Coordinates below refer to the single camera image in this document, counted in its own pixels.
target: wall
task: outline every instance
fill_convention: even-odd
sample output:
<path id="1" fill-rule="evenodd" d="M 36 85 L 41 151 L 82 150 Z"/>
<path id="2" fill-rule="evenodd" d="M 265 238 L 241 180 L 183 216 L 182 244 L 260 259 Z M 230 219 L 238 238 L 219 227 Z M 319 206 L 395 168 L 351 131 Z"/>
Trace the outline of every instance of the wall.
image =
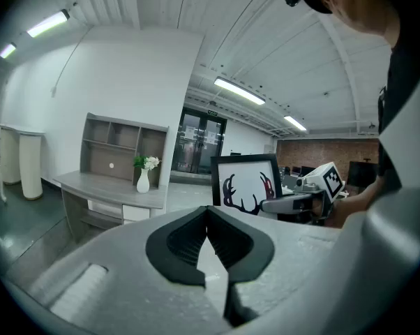
<path id="1" fill-rule="evenodd" d="M 267 134 L 227 120 L 221 156 L 230 155 L 230 152 L 242 155 L 263 154 L 266 144 L 273 145 L 273 140 Z"/>
<path id="2" fill-rule="evenodd" d="M 3 123 L 43 129 L 42 177 L 78 170 L 87 112 L 170 127 L 160 183 L 170 178 L 183 100 L 202 37 L 176 29 L 94 27 L 67 44 L 18 66 L 8 78 Z"/>
<path id="3" fill-rule="evenodd" d="M 310 166 L 316 168 L 333 161 L 342 180 L 347 180 L 350 161 L 378 162 L 379 142 L 373 140 L 279 140 L 277 159 L 279 166 Z"/>

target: man's arm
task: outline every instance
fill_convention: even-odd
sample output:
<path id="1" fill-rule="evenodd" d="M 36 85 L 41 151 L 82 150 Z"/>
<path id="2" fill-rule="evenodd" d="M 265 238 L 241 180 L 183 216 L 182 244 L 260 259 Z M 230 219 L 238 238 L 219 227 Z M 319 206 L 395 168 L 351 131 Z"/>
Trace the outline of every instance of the man's arm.
<path id="1" fill-rule="evenodd" d="M 334 201 L 333 210 L 325 220 L 325 225 L 328 227 L 342 228 L 345 220 L 350 214 L 365 211 L 369 208 L 371 202 L 375 199 L 383 185 L 384 178 L 378 176 L 375 182 L 367 187 L 363 193 L 350 198 L 342 198 Z M 313 212 L 315 214 L 321 213 L 320 208 L 321 205 L 317 205 Z"/>

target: antler artwork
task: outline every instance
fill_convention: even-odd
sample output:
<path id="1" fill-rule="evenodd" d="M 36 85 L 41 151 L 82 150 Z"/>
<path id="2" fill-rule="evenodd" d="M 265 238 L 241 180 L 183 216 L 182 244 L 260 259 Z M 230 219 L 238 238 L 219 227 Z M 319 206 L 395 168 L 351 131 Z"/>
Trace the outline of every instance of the antler artwork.
<path id="1" fill-rule="evenodd" d="M 275 196 L 275 193 L 272 189 L 271 180 L 262 172 L 260 174 L 262 175 L 260 179 L 263 182 L 264 190 L 266 191 L 266 199 L 271 199 Z M 224 205 L 228 207 L 234 207 L 235 209 L 241 212 L 244 212 L 246 214 L 258 215 L 258 212 L 260 212 L 260 206 L 258 205 L 257 198 L 255 197 L 255 195 L 253 195 L 253 199 L 255 200 L 255 208 L 252 211 L 247 211 L 244 208 L 244 202 L 242 198 L 241 198 L 241 206 L 233 203 L 232 196 L 236 193 L 236 190 L 232 191 L 233 189 L 232 180 L 234 176 L 235 174 L 232 174 L 232 176 L 230 176 L 228 179 L 224 181 L 224 184 L 223 184 Z"/>

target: white wall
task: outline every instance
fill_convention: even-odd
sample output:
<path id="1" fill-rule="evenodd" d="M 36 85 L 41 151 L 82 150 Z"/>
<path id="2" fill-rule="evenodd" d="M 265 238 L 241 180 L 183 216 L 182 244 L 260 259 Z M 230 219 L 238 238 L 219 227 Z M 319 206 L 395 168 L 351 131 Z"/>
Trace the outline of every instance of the white wall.
<path id="1" fill-rule="evenodd" d="M 160 183 L 170 178 L 177 128 L 202 37 L 176 29 L 94 27 L 80 43 L 45 52 L 8 78 L 2 123 L 43 129 L 42 177 L 78 170 L 87 112 L 169 126 Z"/>
<path id="2" fill-rule="evenodd" d="M 272 138 L 267 134 L 250 126 L 227 120 L 221 155 L 230 155 L 231 152 L 242 155 L 263 154 L 266 144 L 274 145 Z"/>

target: white vase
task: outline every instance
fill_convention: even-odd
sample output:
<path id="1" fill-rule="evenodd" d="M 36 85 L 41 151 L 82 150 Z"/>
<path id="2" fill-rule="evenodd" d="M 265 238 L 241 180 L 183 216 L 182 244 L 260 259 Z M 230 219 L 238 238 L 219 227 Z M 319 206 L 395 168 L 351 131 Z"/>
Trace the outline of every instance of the white vase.
<path id="1" fill-rule="evenodd" d="M 137 191 L 147 193 L 149 190 L 148 170 L 141 169 L 139 181 L 137 182 Z"/>

